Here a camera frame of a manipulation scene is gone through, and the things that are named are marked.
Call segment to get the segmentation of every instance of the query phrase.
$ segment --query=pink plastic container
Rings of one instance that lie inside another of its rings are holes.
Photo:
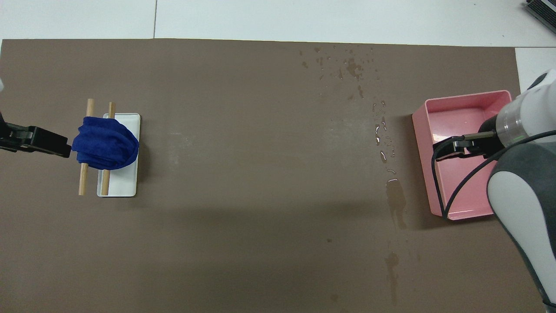
[[[429,197],[430,211],[434,215],[442,214],[434,188],[433,172],[430,169],[433,143],[451,136],[476,133],[485,120],[496,115],[511,100],[512,97],[507,90],[429,99],[413,113],[413,127],[425,177],[426,192]],[[448,159],[436,164],[444,204],[461,180],[483,161],[484,159],[478,156],[468,159]],[[449,219],[492,214],[487,200],[486,183],[493,166],[494,162],[483,168],[461,189],[450,208]]]

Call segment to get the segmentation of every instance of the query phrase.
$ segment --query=brown tabletop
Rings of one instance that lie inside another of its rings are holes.
[[[3,312],[543,311],[493,217],[430,213],[411,122],[517,95],[512,48],[4,40],[0,77],[7,122],[70,142],[88,97],[142,116],[134,198],[0,151]]]

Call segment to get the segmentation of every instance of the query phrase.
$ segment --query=white rectangular tray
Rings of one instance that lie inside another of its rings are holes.
[[[141,116],[137,113],[116,113],[115,118],[139,140]],[[97,196],[99,197],[133,197],[137,192],[137,161],[117,170],[110,171],[110,187],[108,195],[101,195],[102,171],[98,171]]]

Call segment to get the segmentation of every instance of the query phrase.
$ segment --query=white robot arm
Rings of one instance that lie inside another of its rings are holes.
[[[539,77],[496,118],[508,147],[556,129],[556,71]],[[509,149],[499,159],[487,192],[496,217],[521,253],[546,310],[556,312],[556,136]]]

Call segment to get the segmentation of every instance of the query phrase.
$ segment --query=cloth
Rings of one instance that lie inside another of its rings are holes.
[[[137,159],[139,141],[115,119],[87,116],[78,130],[72,150],[77,151],[79,163],[88,163],[96,169],[115,170]]]

